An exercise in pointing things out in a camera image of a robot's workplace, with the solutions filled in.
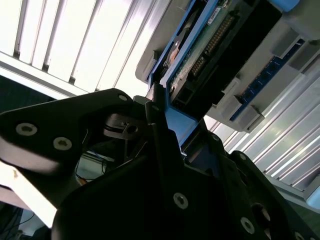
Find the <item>wire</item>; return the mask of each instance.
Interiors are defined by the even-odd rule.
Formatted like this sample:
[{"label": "wire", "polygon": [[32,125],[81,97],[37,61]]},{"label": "wire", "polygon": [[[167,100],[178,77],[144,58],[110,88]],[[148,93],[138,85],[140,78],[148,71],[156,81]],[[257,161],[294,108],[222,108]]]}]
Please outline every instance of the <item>wire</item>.
[{"label": "wire", "polygon": [[80,175],[77,173],[77,172],[78,172],[79,163],[80,163],[80,160],[79,160],[78,163],[76,164],[76,167],[75,167],[75,175],[76,175],[79,179],[84,180],[86,183],[87,183],[88,181],[95,180],[94,178],[84,178],[84,177],[80,176]]},{"label": "wire", "polygon": [[16,224],[16,225],[10,227],[10,228],[7,229],[7,230],[5,230],[2,234],[4,234],[4,233],[7,232],[7,231],[9,231],[9,232],[8,232],[7,235],[5,236],[5,239],[4,239],[4,240],[7,240],[7,237],[8,237],[8,235],[9,235],[9,233],[10,233],[10,231],[11,231],[12,229],[14,229],[15,227],[18,227],[18,226],[20,226],[20,225],[22,225],[22,224],[25,224],[26,222],[30,221],[34,216],[35,216],[35,213],[33,213],[33,215],[32,215],[28,220],[25,220],[25,221],[23,221],[23,222],[21,222],[21,223],[19,223],[19,224]]},{"label": "wire", "polygon": [[102,163],[101,163],[101,174],[104,175],[106,173],[106,169],[107,169],[107,166],[108,166],[108,161],[106,159],[102,158],[101,156],[99,156],[99,154],[97,154],[94,150],[90,149],[90,151],[93,152],[94,155],[96,155],[96,157],[102,161]]}]

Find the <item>white ceiling panel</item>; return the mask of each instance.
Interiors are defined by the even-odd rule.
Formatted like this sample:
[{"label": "white ceiling panel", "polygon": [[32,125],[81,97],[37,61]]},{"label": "white ceiling panel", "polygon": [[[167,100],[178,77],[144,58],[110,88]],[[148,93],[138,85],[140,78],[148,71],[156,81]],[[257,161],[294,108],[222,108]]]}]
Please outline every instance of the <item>white ceiling panel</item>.
[{"label": "white ceiling panel", "polygon": [[19,44],[19,59],[27,64],[32,62],[45,3],[39,0],[26,2]]},{"label": "white ceiling panel", "polygon": [[13,56],[18,32],[22,0],[0,2],[0,51]]},{"label": "white ceiling panel", "polygon": [[44,4],[43,14],[41,16],[42,18],[40,21],[37,41],[32,58],[32,66],[36,67],[37,69],[42,69],[45,62],[59,2],[59,0],[46,0]]},{"label": "white ceiling panel", "polygon": [[74,67],[75,86],[88,92],[96,90],[132,2],[100,1]]},{"label": "white ceiling panel", "polygon": [[169,2],[170,0],[161,0],[154,3],[132,52],[129,54],[127,62],[114,84],[115,88],[126,92],[132,98],[135,95],[145,96],[148,92],[148,85],[136,78],[135,71],[137,63],[144,53]]},{"label": "white ceiling panel", "polygon": [[69,81],[95,3],[95,0],[66,0],[50,51],[49,74]]},{"label": "white ceiling panel", "polygon": [[97,87],[99,90],[115,87],[115,83],[139,38],[153,4],[154,0],[139,0],[136,5],[132,6],[130,17],[124,22],[121,33],[102,73]]}]

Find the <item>electronic device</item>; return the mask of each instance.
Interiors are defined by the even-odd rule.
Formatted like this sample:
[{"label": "electronic device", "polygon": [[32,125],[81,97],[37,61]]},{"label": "electronic device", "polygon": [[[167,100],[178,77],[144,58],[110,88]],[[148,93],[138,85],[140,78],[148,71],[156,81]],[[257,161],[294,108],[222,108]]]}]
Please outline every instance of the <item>electronic device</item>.
[{"label": "electronic device", "polygon": [[[175,4],[158,26],[162,32]],[[247,133],[264,119],[264,110],[319,55],[317,6],[314,0],[191,1],[181,22],[172,21],[176,31],[165,49],[155,30],[136,76],[150,88],[166,88],[167,121],[180,145],[206,114]]]}]

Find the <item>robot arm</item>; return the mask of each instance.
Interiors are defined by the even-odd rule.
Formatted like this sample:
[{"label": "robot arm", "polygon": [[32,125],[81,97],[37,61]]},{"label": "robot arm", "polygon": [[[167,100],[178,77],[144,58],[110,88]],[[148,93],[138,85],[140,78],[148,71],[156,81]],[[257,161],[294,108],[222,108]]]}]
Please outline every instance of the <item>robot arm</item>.
[{"label": "robot arm", "polygon": [[[210,164],[183,160],[164,114],[165,90],[153,89],[152,101],[109,89],[0,115],[7,187],[53,240],[318,239],[247,156],[226,153],[205,128],[185,149]],[[81,154],[111,139],[130,145],[123,161],[77,184]]]}]

